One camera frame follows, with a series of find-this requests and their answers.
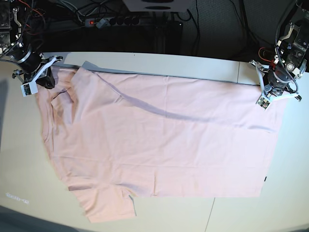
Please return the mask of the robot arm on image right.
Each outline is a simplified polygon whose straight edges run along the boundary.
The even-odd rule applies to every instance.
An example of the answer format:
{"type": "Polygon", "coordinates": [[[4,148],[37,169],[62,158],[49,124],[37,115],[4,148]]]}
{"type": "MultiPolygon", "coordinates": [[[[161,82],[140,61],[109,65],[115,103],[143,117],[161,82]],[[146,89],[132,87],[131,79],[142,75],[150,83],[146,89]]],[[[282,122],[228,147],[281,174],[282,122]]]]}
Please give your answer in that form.
{"type": "Polygon", "coordinates": [[[270,103],[286,98],[301,101],[297,80],[307,69],[309,56],[309,2],[293,0],[281,16],[275,32],[274,50],[261,47],[259,58],[251,60],[259,77],[261,95],[257,104],[267,109],[270,103]]]}

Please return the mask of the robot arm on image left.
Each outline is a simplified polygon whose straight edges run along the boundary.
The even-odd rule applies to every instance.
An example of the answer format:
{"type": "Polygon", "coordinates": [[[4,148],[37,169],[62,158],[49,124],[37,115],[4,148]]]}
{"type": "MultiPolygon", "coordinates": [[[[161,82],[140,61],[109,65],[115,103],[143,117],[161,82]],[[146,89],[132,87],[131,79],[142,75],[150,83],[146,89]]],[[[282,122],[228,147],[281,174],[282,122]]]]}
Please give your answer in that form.
{"type": "Polygon", "coordinates": [[[43,55],[39,36],[47,26],[44,11],[36,0],[2,0],[0,2],[0,60],[16,65],[12,78],[18,78],[25,89],[30,83],[53,89],[56,81],[51,66],[62,57],[43,55]]]}

